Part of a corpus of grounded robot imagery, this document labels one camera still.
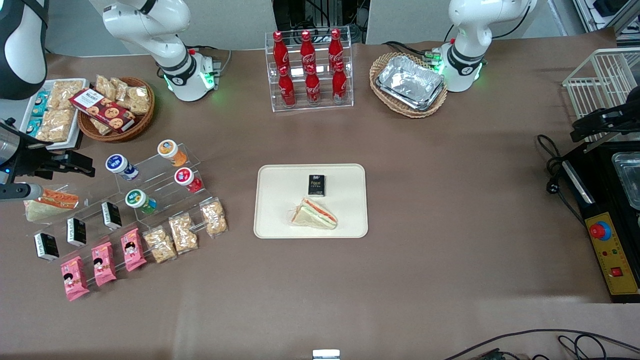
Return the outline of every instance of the sandwich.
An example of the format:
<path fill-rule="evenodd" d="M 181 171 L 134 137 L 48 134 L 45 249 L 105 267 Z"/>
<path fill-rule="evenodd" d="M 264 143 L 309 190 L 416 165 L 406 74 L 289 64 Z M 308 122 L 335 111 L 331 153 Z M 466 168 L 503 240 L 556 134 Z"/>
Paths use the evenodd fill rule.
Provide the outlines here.
<path fill-rule="evenodd" d="M 338 220 L 328 210 L 305 197 L 302 199 L 300 206 L 296 208 L 296 213 L 293 215 L 291 223 L 299 226 L 333 230 L 338 225 Z"/>

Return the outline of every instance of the foil container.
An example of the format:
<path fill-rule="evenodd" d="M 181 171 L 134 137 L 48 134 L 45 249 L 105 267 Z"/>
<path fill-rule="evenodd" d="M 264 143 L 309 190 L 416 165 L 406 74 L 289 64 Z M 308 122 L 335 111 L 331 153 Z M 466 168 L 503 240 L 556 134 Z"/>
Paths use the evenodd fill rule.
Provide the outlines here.
<path fill-rule="evenodd" d="M 444 78 L 403 55 L 389 60 L 376 85 L 412 109 L 426 111 L 442 92 Z"/>

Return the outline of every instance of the coca-cola bottle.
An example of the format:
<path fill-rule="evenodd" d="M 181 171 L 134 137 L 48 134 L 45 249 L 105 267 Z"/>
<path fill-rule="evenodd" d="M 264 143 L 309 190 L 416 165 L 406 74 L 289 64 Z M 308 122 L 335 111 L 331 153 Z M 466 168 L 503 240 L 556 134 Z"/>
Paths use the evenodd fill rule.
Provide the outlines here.
<path fill-rule="evenodd" d="M 347 99 L 347 75 L 344 74 L 344 63 L 335 64 L 333 73 L 333 102 L 342 104 Z"/>
<path fill-rule="evenodd" d="M 316 66 L 309 68 L 309 74 L 305 80 L 307 86 L 307 101 L 309 106 L 318 106 L 320 104 L 320 79 L 316 74 Z"/>
<path fill-rule="evenodd" d="M 291 78 L 289 77 L 289 71 L 287 71 L 287 68 L 281 67 L 278 71 L 280 72 L 278 85 L 280 85 L 280 95 L 282 95 L 284 107 L 292 108 L 296 105 L 296 94 L 293 91 L 293 81 L 291 81 Z"/>
<path fill-rule="evenodd" d="M 302 46 L 300 47 L 300 57 L 302 59 L 302 69 L 309 75 L 313 71 L 316 73 L 316 50 L 311 44 L 311 33 L 309 30 L 302 31 Z"/>
<path fill-rule="evenodd" d="M 287 72 L 289 71 L 289 51 L 287 50 L 287 46 L 282 42 L 282 33 L 279 31 L 273 32 L 273 40 L 275 44 L 273 45 L 273 59 L 276 61 L 276 66 L 278 67 L 278 71 L 284 68 Z"/>
<path fill-rule="evenodd" d="M 329 44 L 329 73 L 335 71 L 335 64 L 342 62 L 342 43 L 340 42 L 340 29 L 331 30 L 331 43 Z"/>

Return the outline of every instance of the red emergency stop button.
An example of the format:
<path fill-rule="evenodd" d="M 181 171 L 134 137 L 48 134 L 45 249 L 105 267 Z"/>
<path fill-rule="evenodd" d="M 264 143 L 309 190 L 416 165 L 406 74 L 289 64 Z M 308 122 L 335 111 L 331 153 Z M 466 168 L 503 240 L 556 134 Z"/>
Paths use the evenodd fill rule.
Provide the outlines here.
<path fill-rule="evenodd" d="M 611 238 L 611 228 L 604 221 L 598 221 L 597 223 L 589 226 L 589 234 L 596 239 L 602 241 Z"/>

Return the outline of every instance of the clear acrylic stand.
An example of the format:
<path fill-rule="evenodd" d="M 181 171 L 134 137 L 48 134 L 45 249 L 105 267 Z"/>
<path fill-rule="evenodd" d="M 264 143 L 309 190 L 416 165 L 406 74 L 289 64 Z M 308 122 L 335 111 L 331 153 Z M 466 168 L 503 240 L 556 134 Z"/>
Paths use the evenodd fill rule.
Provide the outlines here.
<path fill-rule="evenodd" d="M 289 63 L 291 64 L 289 75 L 293 80 L 293 90 L 296 94 L 296 105 L 292 108 L 284 106 L 280 95 L 280 86 L 278 85 L 280 75 L 273 59 L 273 34 L 266 33 L 264 35 L 264 52 L 267 59 L 267 77 L 273 112 L 353 106 L 353 56 L 351 54 L 351 32 L 349 32 L 348 26 L 338 27 L 341 33 L 340 42 L 342 43 L 344 74 L 347 75 L 347 98 L 342 104 L 333 102 L 333 76 L 329 73 L 329 44 L 331 43 L 332 29 L 335 28 L 310 29 L 311 41 L 316 50 L 317 75 L 320 79 L 320 103 L 317 106 L 311 106 L 307 102 L 306 77 L 300 60 L 301 30 L 282 32 L 282 41 L 289 50 Z"/>
<path fill-rule="evenodd" d="M 193 170 L 194 175 L 200 178 L 200 173 L 195 168 L 196 165 L 200 164 L 200 160 L 184 144 L 178 146 L 188 157 L 188 161 L 181 167 L 190 168 Z M 212 196 L 204 186 L 198 192 L 191 193 L 185 186 L 178 185 L 173 180 L 173 176 L 179 167 L 172 166 L 169 160 L 162 158 L 160 155 L 152 156 L 135 165 L 140 171 L 135 180 L 126 181 L 118 175 L 98 180 L 93 185 L 78 191 L 81 197 L 81 204 L 78 208 L 45 219 L 45 224 L 48 224 L 48 226 L 33 233 L 31 238 L 33 239 L 33 236 L 39 233 L 49 234 L 56 238 L 60 258 L 50 261 L 50 263 L 61 265 L 76 256 L 80 256 L 83 260 L 83 271 L 87 278 L 87 284 L 94 286 L 92 248 L 110 242 L 113 249 L 113 262 L 116 264 L 115 269 L 118 272 L 125 267 L 120 238 L 129 231 L 137 228 L 140 236 L 142 236 L 143 232 L 162 225 L 164 230 L 170 234 L 171 229 L 168 219 L 185 212 L 188 212 L 191 217 L 193 225 L 190 230 L 192 232 L 196 233 L 205 227 L 204 219 L 200 214 L 199 203 Z M 158 208 L 153 213 L 144 214 L 125 203 L 127 192 L 135 188 L 143 190 L 149 197 L 157 201 Z M 118 206 L 123 224 L 121 228 L 111 230 L 104 225 L 102 203 L 105 201 Z M 69 218 L 76 218 L 85 223 L 86 245 L 76 247 L 67 242 L 67 219 Z M 145 249 L 145 258 L 147 258 L 148 262 L 153 263 L 151 249 L 147 247 L 144 240 L 142 243 Z"/>

